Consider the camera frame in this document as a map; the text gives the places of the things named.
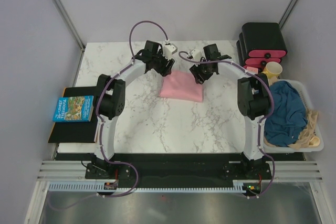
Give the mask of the pink t shirt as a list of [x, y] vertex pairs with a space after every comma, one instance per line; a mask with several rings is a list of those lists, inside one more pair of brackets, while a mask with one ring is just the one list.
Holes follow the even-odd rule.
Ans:
[[203, 102], [203, 87], [195, 82], [191, 73], [173, 71], [163, 78], [159, 97]]

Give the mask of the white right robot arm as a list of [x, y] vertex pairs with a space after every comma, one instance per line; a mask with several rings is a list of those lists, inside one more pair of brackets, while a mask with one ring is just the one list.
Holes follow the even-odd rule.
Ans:
[[220, 74], [237, 83], [237, 105], [245, 119], [245, 146], [243, 154], [248, 159], [240, 166], [241, 174], [248, 179], [259, 173], [255, 162], [264, 156], [263, 129], [265, 120], [274, 109], [268, 79], [265, 74], [254, 74], [235, 63], [228, 55], [221, 55], [216, 44], [188, 53], [187, 59], [193, 63], [190, 72], [195, 82], [203, 84], [213, 74]]

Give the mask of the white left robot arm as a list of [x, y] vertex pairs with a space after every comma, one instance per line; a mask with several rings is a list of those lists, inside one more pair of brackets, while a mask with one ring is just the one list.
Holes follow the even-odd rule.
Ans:
[[103, 178], [111, 178], [115, 173], [115, 165], [107, 160], [115, 154], [114, 135], [118, 117], [125, 107], [126, 87], [152, 69], [163, 77], [170, 75], [175, 63], [173, 55], [176, 52], [177, 47], [169, 41], [162, 45], [148, 40], [144, 49], [121, 70], [112, 76], [99, 76], [94, 95], [98, 119], [94, 154], [98, 159], [105, 160], [97, 166], [97, 173]]

